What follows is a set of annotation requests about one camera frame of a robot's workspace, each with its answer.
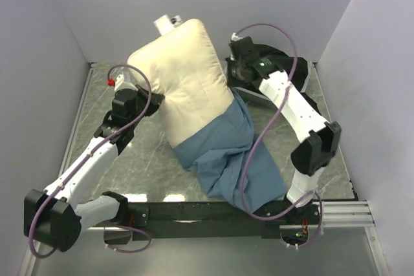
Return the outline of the cream pillow with bear print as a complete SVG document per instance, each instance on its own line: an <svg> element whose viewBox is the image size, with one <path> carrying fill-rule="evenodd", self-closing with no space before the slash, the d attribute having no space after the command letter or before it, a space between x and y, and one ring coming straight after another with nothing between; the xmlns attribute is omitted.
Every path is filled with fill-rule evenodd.
<svg viewBox="0 0 414 276"><path fill-rule="evenodd" d="M193 136L234 100L219 58L199 19L173 23L164 15L154 22L160 37L132 53L127 64L145 74L134 77L164 97L158 110L172 147Z"/></svg>

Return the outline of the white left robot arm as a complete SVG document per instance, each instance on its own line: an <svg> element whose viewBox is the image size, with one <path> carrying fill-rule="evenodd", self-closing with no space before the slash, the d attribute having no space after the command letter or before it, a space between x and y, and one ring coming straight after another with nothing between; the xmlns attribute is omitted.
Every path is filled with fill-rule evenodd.
<svg viewBox="0 0 414 276"><path fill-rule="evenodd" d="M49 246L52 253L65 252L82 232L102 222L130 229L133 218L125 196L106 191L84 204L80 199L131 142L140 120L154 114L163 99L136 86L116 91L111 110L80 157L44 190L33 189L26 195L24 234L35 257L48 257L37 251L36 242Z"/></svg>

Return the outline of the blue fabric pillowcase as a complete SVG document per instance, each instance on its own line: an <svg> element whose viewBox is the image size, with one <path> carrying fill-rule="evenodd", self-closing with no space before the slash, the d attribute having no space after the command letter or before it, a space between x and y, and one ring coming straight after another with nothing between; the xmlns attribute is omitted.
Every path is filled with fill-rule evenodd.
<svg viewBox="0 0 414 276"><path fill-rule="evenodd" d="M285 181L243 99L234 94L227 110L173 148L183 169L194 173L201 191L236 208L256 211L287 192Z"/></svg>

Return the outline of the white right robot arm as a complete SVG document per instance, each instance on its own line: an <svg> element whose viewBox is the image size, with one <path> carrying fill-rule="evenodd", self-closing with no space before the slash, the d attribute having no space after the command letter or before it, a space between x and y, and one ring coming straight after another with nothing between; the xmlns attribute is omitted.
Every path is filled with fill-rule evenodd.
<svg viewBox="0 0 414 276"><path fill-rule="evenodd" d="M320 175L337 153L342 129L337 122L324 118L305 97L302 88L308 63L304 59L289 57L237 34L232 34L229 47L228 85L271 102L298 139L290 156L295 171L285 195L289 204L284 207L286 220L297 224L306 217L306 207L316 193Z"/></svg>

